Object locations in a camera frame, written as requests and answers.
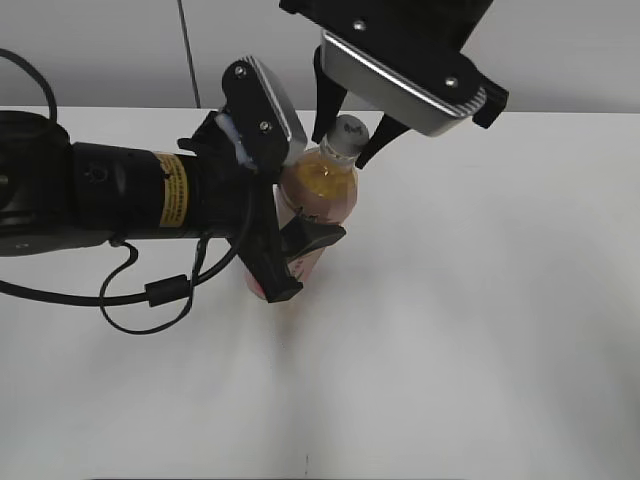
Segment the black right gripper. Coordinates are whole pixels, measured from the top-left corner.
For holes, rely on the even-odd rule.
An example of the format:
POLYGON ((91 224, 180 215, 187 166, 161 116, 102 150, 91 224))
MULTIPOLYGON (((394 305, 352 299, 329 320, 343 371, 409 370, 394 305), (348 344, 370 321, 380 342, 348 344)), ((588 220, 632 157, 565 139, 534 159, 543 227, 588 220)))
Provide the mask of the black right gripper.
MULTIPOLYGON (((504 111, 509 93, 484 75, 462 49, 491 5, 489 1, 282 1, 279 7, 305 17, 448 102, 466 102, 483 87, 487 101, 469 118, 488 128, 504 111)), ((315 143, 332 127, 347 95, 323 71, 321 60, 318 46, 313 57, 315 143)), ((355 166, 363 169, 408 130, 384 114, 355 166)))

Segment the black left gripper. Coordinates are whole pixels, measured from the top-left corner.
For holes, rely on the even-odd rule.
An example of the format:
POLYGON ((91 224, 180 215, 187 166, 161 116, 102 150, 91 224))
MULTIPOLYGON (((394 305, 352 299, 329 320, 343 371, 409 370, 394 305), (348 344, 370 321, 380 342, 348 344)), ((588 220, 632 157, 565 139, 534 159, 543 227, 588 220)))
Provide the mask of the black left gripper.
POLYGON ((178 145, 193 153, 182 158, 189 179, 185 228, 227 239, 267 302, 293 298, 302 283, 289 272, 285 258, 332 246, 346 229, 294 217, 279 233, 272 186, 289 153, 282 130, 272 122, 262 132, 259 123, 252 123, 242 133, 229 113, 212 111, 178 145))

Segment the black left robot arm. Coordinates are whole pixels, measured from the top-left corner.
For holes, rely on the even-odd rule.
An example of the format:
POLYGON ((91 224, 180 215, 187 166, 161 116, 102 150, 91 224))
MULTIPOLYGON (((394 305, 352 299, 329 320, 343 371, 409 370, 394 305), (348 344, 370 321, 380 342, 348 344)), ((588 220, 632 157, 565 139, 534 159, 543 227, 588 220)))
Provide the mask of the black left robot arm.
POLYGON ((240 162, 226 113, 209 113, 179 152, 72 142, 49 118, 1 115, 1 253, 18 257, 106 242, 222 238, 264 289, 292 298, 289 263, 338 242, 340 226, 295 218, 280 224, 272 183, 280 166, 240 162))

